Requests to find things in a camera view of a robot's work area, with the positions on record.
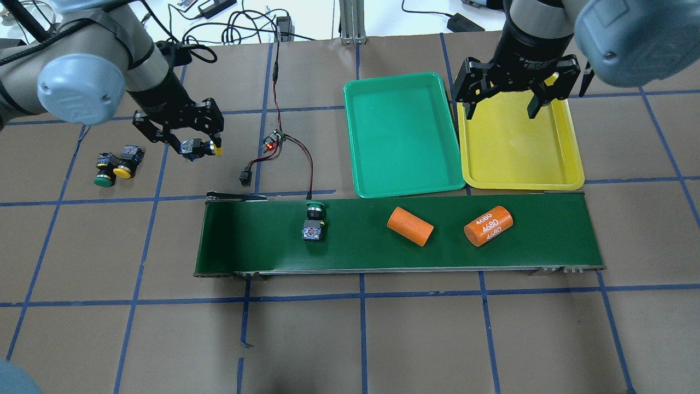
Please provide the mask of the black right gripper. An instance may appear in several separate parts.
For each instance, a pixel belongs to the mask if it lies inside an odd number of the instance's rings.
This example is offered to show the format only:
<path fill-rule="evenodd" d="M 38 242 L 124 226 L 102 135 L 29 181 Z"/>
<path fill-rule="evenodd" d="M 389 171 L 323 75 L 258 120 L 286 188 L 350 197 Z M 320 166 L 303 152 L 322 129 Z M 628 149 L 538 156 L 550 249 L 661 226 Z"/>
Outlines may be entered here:
<path fill-rule="evenodd" d="M 576 55 L 567 55 L 572 33 L 540 38 L 528 33 L 502 33 L 492 59 L 466 57 L 453 81 L 453 97 L 472 120 L 483 100 L 506 92 L 533 94 L 527 106 L 530 119 L 553 100 L 565 100 L 581 73 Z"/>

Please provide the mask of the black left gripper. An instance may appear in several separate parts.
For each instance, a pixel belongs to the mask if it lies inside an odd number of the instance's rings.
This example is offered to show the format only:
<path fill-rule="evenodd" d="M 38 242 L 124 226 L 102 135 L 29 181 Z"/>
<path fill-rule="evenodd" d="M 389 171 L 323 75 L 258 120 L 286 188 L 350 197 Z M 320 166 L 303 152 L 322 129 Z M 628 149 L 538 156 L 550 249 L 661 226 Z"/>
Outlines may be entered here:
<path fill-rule="evenodd" d="M 224 130 L 224 117 L 215 99 L 195 102 L 187 95 L 150 93 L 133 93 L 132 99 L 141 109 L 133 113 L 132 125 L 153 144 L 162 142 L 183 155 L 182 143 L 172 130 L 192 128 L 211 138 L 212 150 L 223 150 L 220 133 Z"/>

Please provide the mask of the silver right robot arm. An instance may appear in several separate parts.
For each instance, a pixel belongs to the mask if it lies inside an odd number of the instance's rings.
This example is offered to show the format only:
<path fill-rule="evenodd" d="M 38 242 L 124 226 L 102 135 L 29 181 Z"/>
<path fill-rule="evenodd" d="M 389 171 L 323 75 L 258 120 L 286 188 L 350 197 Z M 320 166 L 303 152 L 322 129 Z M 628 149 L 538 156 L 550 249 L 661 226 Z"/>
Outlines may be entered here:
<path fill-rule="evenodd" d="M 671 77 L 698 60 L 697 1 L 495 1 L 505 14 L 492 59 L 463 61 L 453 98 L 467 119 L 498 93 L 530 91 L 527 114 L 569 97 L 582 78 L 618 88 Z"/>

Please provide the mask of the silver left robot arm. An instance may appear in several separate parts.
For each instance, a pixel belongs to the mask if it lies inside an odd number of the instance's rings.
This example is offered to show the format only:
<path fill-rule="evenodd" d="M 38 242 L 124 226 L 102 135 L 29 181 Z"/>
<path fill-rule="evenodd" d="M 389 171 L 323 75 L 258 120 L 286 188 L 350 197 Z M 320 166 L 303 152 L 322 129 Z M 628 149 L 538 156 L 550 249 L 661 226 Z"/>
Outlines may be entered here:
<path fill-rule="evenodd" d="M 35 43 L 2 49 L 2 127 L 49 113 L 93 126 L 115 117 L 128 94 L 133 125 L 188 160 L 221 155 L 224 118 L 213 98 L 195 102 L 174 69 L 199 44 L 155 42 L 128 1 L 52 1 L 62 16 Z"/>

